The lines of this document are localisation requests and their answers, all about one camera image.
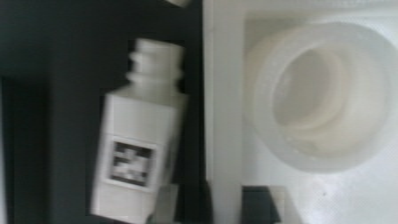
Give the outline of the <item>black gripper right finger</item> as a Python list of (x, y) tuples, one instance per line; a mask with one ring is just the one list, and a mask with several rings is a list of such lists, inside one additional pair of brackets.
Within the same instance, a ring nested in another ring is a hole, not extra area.
[(304, 224), (288, 189), (242, 187), (242, 224)]

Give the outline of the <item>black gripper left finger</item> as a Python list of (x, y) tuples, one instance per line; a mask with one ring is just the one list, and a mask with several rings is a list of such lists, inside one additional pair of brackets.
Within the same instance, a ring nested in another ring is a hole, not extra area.
[(197, 185), (171, 183), (160, 187), (148, 224), (213, 224), (212, 209), (208, 182)]

